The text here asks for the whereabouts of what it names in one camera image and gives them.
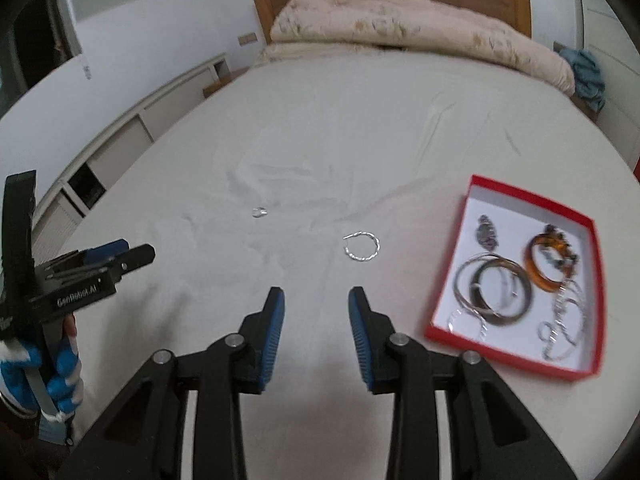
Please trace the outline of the blue white gloved left hand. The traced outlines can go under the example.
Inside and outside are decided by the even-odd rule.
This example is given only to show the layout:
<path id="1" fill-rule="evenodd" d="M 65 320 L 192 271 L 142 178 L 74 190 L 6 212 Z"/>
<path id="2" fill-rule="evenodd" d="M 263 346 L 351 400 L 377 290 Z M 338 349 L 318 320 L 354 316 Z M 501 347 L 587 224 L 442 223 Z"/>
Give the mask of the blue white gloved left hand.
<path id="1" fill-rule="evenodd" d="M 27 378 L 27 373 L 35 370 L 55 406 L 55 414 L 46 414 L 47 419 L 66 422 L 74 417 L 84 398 L 75 315 L 64 318 L 61 339 L 47 356 L 47 363 L 53 365 L 53 372 L 42 371 L 42 353 L 32 344 L 17 339 L 1 341 L 1 403 L 11 415 L 28 419 L 41 412 Z"/>

